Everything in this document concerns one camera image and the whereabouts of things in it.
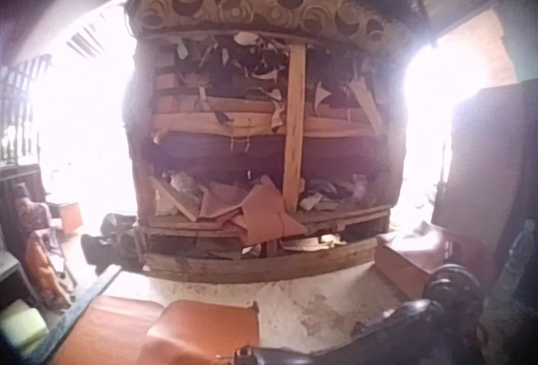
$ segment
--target black sewing machine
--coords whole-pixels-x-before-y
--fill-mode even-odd
[[[342,346],[313,354],[246,346],[235,353],[234,365],[411,365],[437,347],[448,350],[454,364],[478,365],[485,363],[478,337],[482,310],[478,280],[447,264],[432,274],[422,299],[363,327]]]

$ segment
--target circular pattern fabric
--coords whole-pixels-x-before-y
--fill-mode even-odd
[[[345,43],[395,61],[418,48],[405,25],[353,0],[129,0],[126,9],[140,39],[243,30]]]

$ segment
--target patterned fabric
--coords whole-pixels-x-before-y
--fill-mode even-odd
[[[345,43],[396,61],[419,47],[405,25],[353,0],[129,0],[126,10],[139,39],[246,30]]]
[[[30,198],[18,198],[15,201],[18,222],[24,235],[34,230],[50,228],[50,210],[47,204],[35,203]]]

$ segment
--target dusty floor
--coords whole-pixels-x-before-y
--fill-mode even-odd
[[[377,317],[402,299],[373,264],[318,277],[240,285],[177,283],[122,272],[105,294],[163,305],[178,299],[239,306],[256,301],[261,344],[303,352],[345,341],[357,321]]]

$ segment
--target concrete floor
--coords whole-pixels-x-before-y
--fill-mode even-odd
[[[371,264],[276,283],[209,285],[178,283],[122,272],[106,295],[168,305],[179,299],[260,308],[261,344],[302,352],[347,340],[357,321],[402,301],[400,292]]]

